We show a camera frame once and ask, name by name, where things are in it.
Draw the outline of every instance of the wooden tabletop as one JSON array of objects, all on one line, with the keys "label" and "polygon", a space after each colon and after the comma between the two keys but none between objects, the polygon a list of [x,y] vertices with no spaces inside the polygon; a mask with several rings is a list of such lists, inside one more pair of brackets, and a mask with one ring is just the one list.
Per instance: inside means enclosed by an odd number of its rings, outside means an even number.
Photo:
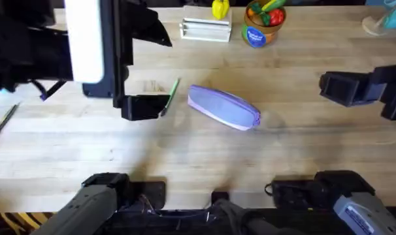
[{"label": "wooden tabletop", "polygon": [[[0,135],[0,212],[57,211],[99,172],[164,179],[168,209],[203,208],[214,188],[241,206],[272,206],[263,187],[275,176],[319,170],[360,173],[387,205],[396,205],[396,121],[383,105],[345,108],[319,96],[326,71],[370,72],[396,64],[396,31],[372,37],[361,20],[376,7],[287,7],[277,40],[263,49],[240,35],[233,8],[229,43],[180,40],[182,9],[159,9],[173,48],[134,42],[128,93],[169,92],[167,116],[130,122],[111,100],[87,99],[67,83],[46,102],[31,85],[0,93],[0,117],[21,105]],[[64,15],[58,11],[58,27]],[[236,94],[261,110],[260,127],[236,131],[191,109],[192,84]]]}]

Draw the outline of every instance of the toy vegetable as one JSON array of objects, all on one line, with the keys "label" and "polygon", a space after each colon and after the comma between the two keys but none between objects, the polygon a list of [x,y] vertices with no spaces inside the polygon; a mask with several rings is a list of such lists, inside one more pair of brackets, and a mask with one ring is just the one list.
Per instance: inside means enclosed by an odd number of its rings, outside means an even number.
[{"label": "toy vegetable", "polygon": [[284,6],[286,0],[271,0],[262,7],[264,12],[268,12]]},{"label": "toy vegetable", "polygon": [[279,25],[284,21],[284,13],[280,9],[270,11],[269,16],[271,16],[271,20],[269,22],[269,25],[271,26]]},{"label": "toy vegetable", "polygon": [[212,15],[221,20],[229,12],[230,3],[229,0],[214,0],[212,2]]}]

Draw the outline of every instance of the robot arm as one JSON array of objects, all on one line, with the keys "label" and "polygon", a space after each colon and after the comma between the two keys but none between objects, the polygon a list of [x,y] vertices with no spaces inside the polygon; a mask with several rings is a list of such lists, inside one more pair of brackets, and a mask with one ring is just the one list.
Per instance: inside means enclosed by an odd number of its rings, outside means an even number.
[{"label": "robot arm", "polygon": [[274,180],[271,187],[277,208],[332,210],[357,235],[396,234],[396,219],[355,172],[323,171],[313,180]]},{"label": "robot arm", "polygon": [[[125,119],[158,118],[168,95],[126,95],[124,87],[127,66],[133,64],[133,38],[172,46],[157,12],[126,0],[65,3],[68,31],[0,10],[0,89],[14,92],[18,84],[31,82],[45,100],[64,82],[81,82],[87,97],[112,99]],[[38,80],[59,82],[46,90]]]}]

